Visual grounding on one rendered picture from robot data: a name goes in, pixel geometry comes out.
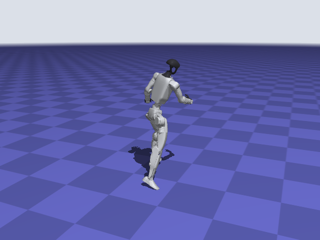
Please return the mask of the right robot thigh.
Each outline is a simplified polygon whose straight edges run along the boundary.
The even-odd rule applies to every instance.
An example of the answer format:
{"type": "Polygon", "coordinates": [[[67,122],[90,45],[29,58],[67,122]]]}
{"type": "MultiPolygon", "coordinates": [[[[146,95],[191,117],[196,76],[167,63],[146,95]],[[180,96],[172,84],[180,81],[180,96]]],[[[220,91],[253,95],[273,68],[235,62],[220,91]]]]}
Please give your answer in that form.
{"type": "Polygon", "coordinates": [[[158,147],[159,154],[160,154],[161,151],[164,149],[164,146],[165,146],[166,141],[167,141],[168,123],[167,123],[167,119],[165,117],[163,117],[161,114],[157,114],[155,116],[154,122],[155,122],[155,124],[157,126],[160,126],[158,128],[158,130],[157,130],[157,142],[158,142],[158,145],[154,146],[154,147],[158,147]]]}

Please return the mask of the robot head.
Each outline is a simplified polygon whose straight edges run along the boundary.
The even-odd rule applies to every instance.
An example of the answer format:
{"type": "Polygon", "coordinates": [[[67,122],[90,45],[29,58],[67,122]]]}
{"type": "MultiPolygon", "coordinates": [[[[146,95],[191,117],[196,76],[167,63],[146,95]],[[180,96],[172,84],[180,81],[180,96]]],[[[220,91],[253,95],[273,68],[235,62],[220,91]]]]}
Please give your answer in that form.
{"type": "Polygon", "coordinates": [[[174,75],[176,73],[177,69],[180,67],[180,64],[175,59],[169,59],[166,63],[170,66],[170,70],[167,70],[166,73],[164,73],[162,75],[164,77],[171,78],[170,76],[174,75]],[[172,68],[173,67],[175,67],[175,71],[174,72],[172,72],[172,68]]]}

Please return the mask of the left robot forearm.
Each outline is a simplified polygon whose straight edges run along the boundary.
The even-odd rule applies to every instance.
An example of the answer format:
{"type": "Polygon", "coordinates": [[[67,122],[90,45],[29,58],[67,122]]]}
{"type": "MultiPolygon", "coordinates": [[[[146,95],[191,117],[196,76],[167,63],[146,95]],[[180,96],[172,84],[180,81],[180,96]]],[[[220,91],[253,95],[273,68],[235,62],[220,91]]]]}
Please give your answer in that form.
{"type": "Polygon", "coordinates": [[[147,93],[145,90],[144,90],[144,95],[145,95],[145,101],[146,103],[150,103],[150,95],[149,93],[147,93]]]}

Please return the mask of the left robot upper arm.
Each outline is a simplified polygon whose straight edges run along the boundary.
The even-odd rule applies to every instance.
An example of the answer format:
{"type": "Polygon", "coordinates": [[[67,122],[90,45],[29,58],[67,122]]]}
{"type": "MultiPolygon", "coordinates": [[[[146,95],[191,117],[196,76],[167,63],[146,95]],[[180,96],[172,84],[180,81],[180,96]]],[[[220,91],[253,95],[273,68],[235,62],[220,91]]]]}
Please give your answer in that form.
{"type": "Polygon", "coordinates": [[[150,94],[152,93],[152,87],[154,86],[154,83],[156,81],[156,78],[157,76],[159,75],[160,73],[156,72],[154,73],[152,79],[150,80],[150,82],[148,83],[147,87],[145,88],[145,91],[150,94]]]}

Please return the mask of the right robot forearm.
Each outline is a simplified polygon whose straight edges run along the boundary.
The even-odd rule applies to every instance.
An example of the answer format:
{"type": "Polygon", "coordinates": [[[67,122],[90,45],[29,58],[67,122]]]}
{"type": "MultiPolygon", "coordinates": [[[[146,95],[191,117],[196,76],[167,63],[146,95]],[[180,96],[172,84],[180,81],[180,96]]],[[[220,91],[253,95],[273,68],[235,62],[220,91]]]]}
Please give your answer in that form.
{"type": "Polygon", "coordinates": [[[183,104],[192,104],[193,103],[193,100],[186,98],[185,96],[183,97],[183,101],[184,101],[183,104]]]}

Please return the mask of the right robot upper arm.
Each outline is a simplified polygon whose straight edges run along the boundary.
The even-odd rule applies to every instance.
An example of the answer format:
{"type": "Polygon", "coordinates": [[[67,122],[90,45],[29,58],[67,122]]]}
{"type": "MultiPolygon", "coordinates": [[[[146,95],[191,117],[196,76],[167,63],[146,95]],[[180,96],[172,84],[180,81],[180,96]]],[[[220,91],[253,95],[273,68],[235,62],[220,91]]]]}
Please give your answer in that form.
{"type": "Polygon", "coordinates": [[[172,81],[169,82],[169,86],[174,91],[178,102],[179,103],[185,103],[184,100],[183,100],[184,96],[182,95],[179,83],[172,80],[172,81]]]}

